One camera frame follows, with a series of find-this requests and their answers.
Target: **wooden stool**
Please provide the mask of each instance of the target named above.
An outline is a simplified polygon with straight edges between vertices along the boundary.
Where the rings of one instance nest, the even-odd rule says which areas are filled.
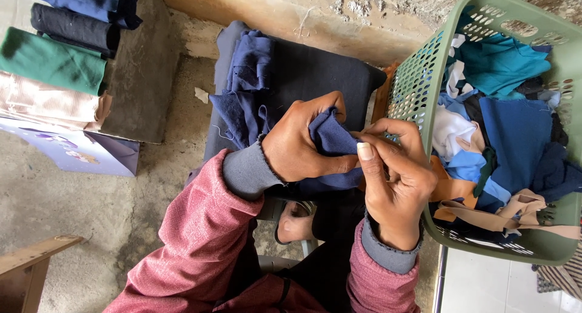
[[[0,257],[2,313],[36,313],[51,256],[82,240],[78,235],[57,235]]]

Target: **hand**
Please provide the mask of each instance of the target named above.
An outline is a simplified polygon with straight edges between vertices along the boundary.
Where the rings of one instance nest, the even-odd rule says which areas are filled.
[[[263,153],[273,172],[283,181],[292,182],[334,173],[346,173],[358,162],[356,155],[335,158],[317,153],[309,136],[309,124],[330,106],[338,108],[336,118],[346,121],[346,106],[339,91],[311,101],[295,101],[281,120],[263,139]]]
[[[437,184],[418,127],[382,118],[363,132],[354,135],[364,141],[358,143],[358,157],[366,178],[366,208],[379,224],[378,239],[398,250],[413,250],[420,214]],[[382,137],[383,132],[398,135],[400,146]]]

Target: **pink jacket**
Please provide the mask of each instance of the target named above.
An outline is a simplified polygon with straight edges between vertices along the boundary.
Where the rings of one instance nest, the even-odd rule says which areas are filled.
[[[223,150],[173,202],[159,230],[165,246],[139,262],[127,275],[127,285],[105,313],[257,312],[280,313],[274,307],[283,279],[271,274],[238,297],[218,307],[243,247],[249,220],[257,216],[264,197],[248,202],[232,194],[222,179]],[[420,312],[414,303],[418,258],[412,270],[397,274],[372,260],[356,228],[347,291],[354,312]],[[291,282],[285,312],[325,312],[305,289]]]

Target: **jacket sleeve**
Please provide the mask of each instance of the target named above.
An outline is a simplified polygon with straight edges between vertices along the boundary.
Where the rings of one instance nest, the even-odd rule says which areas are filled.
[[[222,173],[227,153],[209,160],[172,201],[159,230],[164,246],[128,273],[106,313],[211,311],[224,296],[249,221],[264,199],[246,201],[228,190]]]
[[[420,313],[414,302],[418,282],[418,251],[409,252],[380,243],[375,221],[368,216],[356,228],[347,279],[347,292],[356,313]]]

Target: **foot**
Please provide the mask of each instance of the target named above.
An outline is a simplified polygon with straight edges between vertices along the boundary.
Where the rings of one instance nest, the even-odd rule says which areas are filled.
[[[277,236],[281,242],[313,239],[313,215],[296,202],[288,202],[279,219]]]

